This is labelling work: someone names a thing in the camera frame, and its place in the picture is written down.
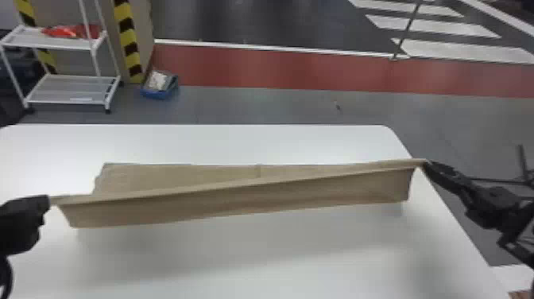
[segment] white table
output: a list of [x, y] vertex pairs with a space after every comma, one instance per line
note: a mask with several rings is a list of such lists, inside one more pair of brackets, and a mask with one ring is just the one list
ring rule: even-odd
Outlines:
[[[106, 161], [406, 157], [383, 126], [12, 126], [0, 130], [0, 200], [90, 192]], [[41, 231], [11, 258], [13, 298], [508, 298], [421, 171], [403, 204], [79, 230], [53, 208]]]

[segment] yellow and black striped post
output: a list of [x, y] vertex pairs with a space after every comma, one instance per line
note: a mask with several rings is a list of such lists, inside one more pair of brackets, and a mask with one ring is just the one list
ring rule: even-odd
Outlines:
[[141, 83], [143, 80], [143, 67], [137, 46], [134, 18], [128, 0], [114, 0], [115, 20], [117, 20], [121, 47], [124, 52], [126, 68], [130, 73], [131, 83]]
[[[14, 1], [15, 7], [17, 7], [17, 10], [21, 15], [21, 19], [24, 24], [27, 26], [36, 27], [37, 23], [35, 22], [35, 13], [33, 12], [33, 7], [29, 0]], [[48, 72], [50, 72], [51, 74], [57, 74], [56, 62], [54, 61], [54, 57], [52, 57], [50, 51], [48, 51], [47, 49], [38, 49], [37, 56], [39, 60], [46, 66]]]

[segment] white metal shelf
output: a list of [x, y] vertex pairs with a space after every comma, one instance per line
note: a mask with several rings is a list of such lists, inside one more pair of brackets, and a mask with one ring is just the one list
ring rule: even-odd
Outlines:
[[46, 74], [26, 96], [27, 103], [106, 105], [120, 81], [117, 77]]
[[[78, 4], [82, 14], [83, 27], [86, 35], [89, 37], [91, 35], [91, 30], [83, 1], [84, 0], [78, 0]], [[115, 54], [111, 48], [109, 37], [107, 36], [102, 8], [100, 7], [99, 0], [94, 1], [100, 24], [104, 28], [104, 30], [100, 32], [99, 38], [71, 39], [50, 37], [41, 32], [42, 28], [19, 25], [0, 40], [0, 55], [2, 56], [7, 72], [10, 74], [15, 90], [21, 98], [22, 105], [24, 105], [24, 108], [27, 111], [32, 110], [30, 103], [59, 103], [103, 105], [106, 109], [106, 113], [111, 112], [111, 100], [121, 82], [121, 76], [119, 75]], [[100, 72], [97, 50], [103, 44], [104, 40], [107, 40], [107, 46], [109, 47], [111, 60], [113, 61], [117, 76], [102, 76]], [[9, 47], [32, 48], [36, 54], [36, 49], [89, 51], [91, 53], [93, 66], [95, 67], [96, 76], [53, 75], [49, 73], [45, 63], [41, 61], [41, 65], [47, 73], [41, 80], [39, 80], [33, 90], [28, 95], [25, 95], [7, 58], [5, 48]]]
[[97, 39], [50, 37], [41, 30], [19, 25], [0, 42], [4, 47], [91, 51], [98, 49], [107, 37], [106, 30], [100, 32]]

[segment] white floor marking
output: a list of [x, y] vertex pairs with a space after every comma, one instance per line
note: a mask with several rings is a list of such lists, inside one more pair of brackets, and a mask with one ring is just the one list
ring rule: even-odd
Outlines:
[[493, 8], [492, 6], [485, 4], [484, 2], [480, 2], [479, 0], [459, 0], [459, 1], [464, 2], [467, 5], [472, 6], [475, 9], [480, 10], [483, 13], [486, 13], [492, 17], [495, 17], [496, 19], [499, 19], [503, 21], [504, 23], [534, 37], [534, 26], [529, 25], [528, 23], [525, 23], [524, 21], [518, 18], [512, 17], [511, 15], [504, 13], [500, 10], [497, 10]]
[[[396, 30], [404, 30], [409, 20], [406, 17], [382, 17], [368, 14], [366, 17], [368, 17], [378, 28]], [[410, 31], [468, 35], [474, 37], [500, 37], [480, 25], [449, 21], [415, 20], [412, 23]]]
[[439, 41], [405, 40], [402, 49], [409, 56], [474, 60], [512, 64], [534, 64], [534, 55], [520, 48], [468, 45]]
[[508, 292], [530, 289], [534, 271], [526, 265], [509, 265], [491, 267]]
[[[208, 41], [183, 41], [172, 39], [155, 39], [154, 42], [159, 45], [182, 45], [191, 47], [208, 47], [208, 48], [223, 48], [223, 49], [246, 49], [259, 51], [277, 51], [277, 52], [299, 52], [299, 53], [315, 53], [315, 54], [330, 54], [330, 55], [345, 55], [345, 56], [371, 56], [371, 57], [391, 57], [392, 53], [384, 52], [364, 52], [364, 51], [343, 51], [343, 50], [328, 50], [328, 49], [310, 49], [298, 47], [278, 47], [271, 45], [244, 45], [231, 43], [216, 43]], [[400, 54], [399, 59], [408, 59], [408, 55]]]
[[[415, 4], [411, 3], [399, 3], [399, 2], [388, 2], [380, 0], [349, 0], [354, 6], [358, 8], [368, 8], [373, 10], [392, 10], [392, 11], [402, 11], [411, 13], [416, 7]], [[427, 6], [421, 5], [419, 8], [419, 14], [435, 14], [440, 16], [450, 16], [450, 17], [463, 17], [461, 14], [456, 11], [445, 7], [445, 6]]]

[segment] red wall stripe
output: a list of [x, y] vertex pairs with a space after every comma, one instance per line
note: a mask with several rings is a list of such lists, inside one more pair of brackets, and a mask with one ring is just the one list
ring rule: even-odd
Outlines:
[[156, 45], [183, 85], [534, 98], [534, 66]]

